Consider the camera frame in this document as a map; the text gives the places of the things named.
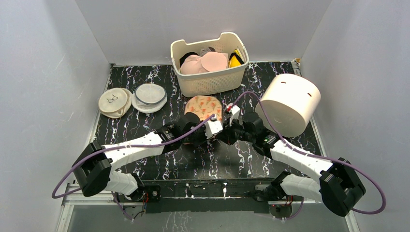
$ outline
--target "white wall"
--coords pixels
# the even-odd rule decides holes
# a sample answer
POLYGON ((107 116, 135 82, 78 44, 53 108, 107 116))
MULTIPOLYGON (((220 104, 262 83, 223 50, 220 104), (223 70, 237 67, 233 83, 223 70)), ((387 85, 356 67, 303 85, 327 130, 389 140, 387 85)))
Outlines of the white wall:
MULTIPOLYGON (((301 60, 317 85, 315 112, 329 156, 374 177, 387 200, 375 216, 355 213, 361 231, 409 231, 410 1, 333 0, 301 60)), ((366 183, 357 208, 381 198, 366 183)))
POLYGON ((331 0, 76 0, 110 63, 169 64, 173 41, 238 34, 250 60, 303 55, 331 0))
POLYGON ((3 0, 0 34, 1 231, 54 231, 110 66, 74 0, 3 0))

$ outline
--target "white plastic basket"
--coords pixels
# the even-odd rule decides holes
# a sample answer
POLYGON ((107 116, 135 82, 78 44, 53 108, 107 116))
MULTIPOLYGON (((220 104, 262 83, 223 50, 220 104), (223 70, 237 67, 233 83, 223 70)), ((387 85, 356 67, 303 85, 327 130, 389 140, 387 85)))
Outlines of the white plastic basket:
POLYGON ((249 64, 248 53, 239 37, 232 32, 221 33, 215 40, 186 43, 178 40, 171 44, 171 58, 174 71, 178 77, 182 94, 186 97, 210 95, 238 88, 241 85, 245 68, 249 64), (243 55, 244 64, 216 72, 184 75, 179 71, 179 59, 188 52, 196 52, 205 47, 213 47, 217 52, 230 55, 235 49, 243 55))

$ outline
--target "pink fabric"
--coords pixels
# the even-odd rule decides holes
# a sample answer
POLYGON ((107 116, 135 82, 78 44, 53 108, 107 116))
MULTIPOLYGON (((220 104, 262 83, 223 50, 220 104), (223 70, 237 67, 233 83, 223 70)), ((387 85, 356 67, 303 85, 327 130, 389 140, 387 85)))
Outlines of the pink fabric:
POLYGON ((228 54, 208 52, 203 57, 190 55, 181 66, 181 73, 198 74, 224 70, 228 68, 228 54))

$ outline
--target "black marble table surface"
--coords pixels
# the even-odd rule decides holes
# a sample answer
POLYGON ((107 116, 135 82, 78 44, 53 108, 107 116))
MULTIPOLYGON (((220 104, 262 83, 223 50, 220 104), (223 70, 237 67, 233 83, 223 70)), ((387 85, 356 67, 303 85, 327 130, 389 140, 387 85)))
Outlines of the black marble table surface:
MULTIPOLYGON (((290 62, 250 63, 242 85, 234 90, 214 94, 223 105, 233 102, 240 93, 250 90, 262 96, 272 79, 282 73, 294 73, 290 62)), ((143 83, 165 88, 168 103, 158 112, 144 114, 131 107, 120 119, 101 115, 95 139, 103 144, 116 144, 141 137, 164 123, 178 120, 190 98, 184 97, 171 65, 113 67, 108 89, 121 87, 134 92, 143 83)), ((242 112, 256 106, 256 98, 245 95, 238 103, 242 112)), ((290 141, 303 149, 320 154, 313 129, 309 123, 305 132, 290 141)), ((212 179, 212 178, 275 178, 282 171, 301 173, 288 165, 258 155, 247 142, 226 145, 212 141, 201 147, 182 145, 164 155, 148 157, 122 167, 125 173, 137 173, 143 180, 212 179)))

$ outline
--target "white cylindrical container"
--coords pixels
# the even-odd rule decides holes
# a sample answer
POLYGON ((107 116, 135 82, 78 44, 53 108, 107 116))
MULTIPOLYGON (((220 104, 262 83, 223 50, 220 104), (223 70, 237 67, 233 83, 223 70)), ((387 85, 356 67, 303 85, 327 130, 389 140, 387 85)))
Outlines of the white cylindrical container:
MULTIPOLYGON (((318 88, 294 74, 276 76, 261 98, 262 105, 275 128, 285 137, 296 137, 305 131, 321 99, 318 88)), ((258 104, 255 112, 266 128, 273 130, 258 104)))

